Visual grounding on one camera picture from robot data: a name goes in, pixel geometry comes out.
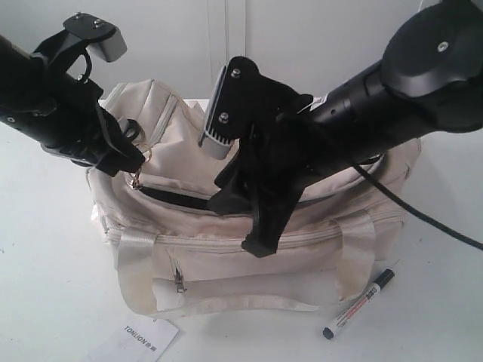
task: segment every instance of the bag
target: bag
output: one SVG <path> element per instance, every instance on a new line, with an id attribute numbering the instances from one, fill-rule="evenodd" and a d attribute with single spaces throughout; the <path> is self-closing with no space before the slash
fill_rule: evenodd
<path id="1" fill-rule="evenodd" d="M 137 175 L 88 171 L 123 298 L 136 313 L 315 311 L 360 295 L 374 261 L 387 258 L 402 229 L 405 212 L 351 168 L 308 187 L 277 254 L 258 259 L 240 247 L 250 217 L 206 208 L 218 191 L 214 178 L 237 147 L 222 161 L 200 150 L 204 114 L 197 103 L 188 106 L 161 82 L 144 81 L 118 85 L 103 106 L 122 127 L 128 118 L 139 123 L 134 144 L 149 159 Z M 411 140 L 364 167 L 398 195 L 420 150 Z M 324 271 L 333 268 L 329 283 Z"/>

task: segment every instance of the white table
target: white table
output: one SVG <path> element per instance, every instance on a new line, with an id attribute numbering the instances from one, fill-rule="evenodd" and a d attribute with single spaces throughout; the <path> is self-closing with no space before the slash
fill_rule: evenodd
<path id="1" fill-rule="evenodd" d="M 76 361 L 128 313 L 91 223 L 84 170 L 0 126 L 0 360 Z M 483 132 L 435 134 L 405 199 L 483 241 Z M 483 253 L 410 217 L 396 278 L 333 341 L 322 315 L 239 311 L 184 318 L 163 361 L 451 361 L 483 355 Z"/>

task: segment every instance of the whiteboard marker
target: whiteboard marker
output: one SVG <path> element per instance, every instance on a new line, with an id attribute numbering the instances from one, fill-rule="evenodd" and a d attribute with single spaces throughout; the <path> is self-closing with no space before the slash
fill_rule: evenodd
<path id="1" fill-rule="evenodd" d="M 333 339 L 341 329 L 343 329 L 356 314 L 368 304 L 377 294 L 394 278 L 394 272 L 386 269 L 377 279 L 369 286 L 363 296 L 359 297 L 350 307 L 348 307 L 339 317 L 331 324 L 324 328 L 322 334 L 327 339 Z"/>

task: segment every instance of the white bag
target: white bag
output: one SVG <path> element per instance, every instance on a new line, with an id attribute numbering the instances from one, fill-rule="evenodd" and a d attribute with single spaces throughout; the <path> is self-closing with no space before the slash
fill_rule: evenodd
<path id="1" fill-rule="evenodd" d="M 136 313 L 175 318 L 248 308 L 314 311 L 336 296 L 358 296 L 374 260 L 388 256 L 401 231 L 405 212 L 347 169 L 306 189 L 277 254 L 258 259 L 240 247 L 250 217 L 221 217 L 151 197 L 178 194 L 202 204 L 218 191 L 214 178 L 236 145 L 223 161 L 199 149 L 199 105 L 189 107 L 159 81 L 144 81 L 120 84 L 104 107 L 121 124 L 137 120 L 143 131 L 134 143 L 151 155 L 138 179 L 149 195 L 130 186 L 133 175 L 88 171 L 122 295 Z M 365 169 L 400 194 L 419 154 L 420 141 L 412 140 Z M 321 274 L 331 268 L 337 268 L 337 295 L 332 290 L 320 298 Z"/>

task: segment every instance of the bag handle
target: bag handle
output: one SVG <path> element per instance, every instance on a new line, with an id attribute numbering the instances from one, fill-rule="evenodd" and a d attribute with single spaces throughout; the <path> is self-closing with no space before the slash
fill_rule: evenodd
<path id="1" fill-rule="evenodd" d="M 370 216 L 358 213 L 337 220 L 342 230 L 343 248 L 337 270 L 337 292 L 340 300 L 358 296 L 366 287 L 374 264 L 376 233 Z M 285 309 L 317 311 L 321 305 L 311 305 L 277 295 L 244 294 L 204 299 L 185 299 L 178 293 L 177 307 L 158 310 L 153 291 L 152 251 L 157 234 L 126 228 L 119 241 L 118 279 L 126 305 L 138 314 L 153 318 L 172 319 L 216 311 L 242 309 Z M 164 281 L 175 288 L 172 281 Z"/>

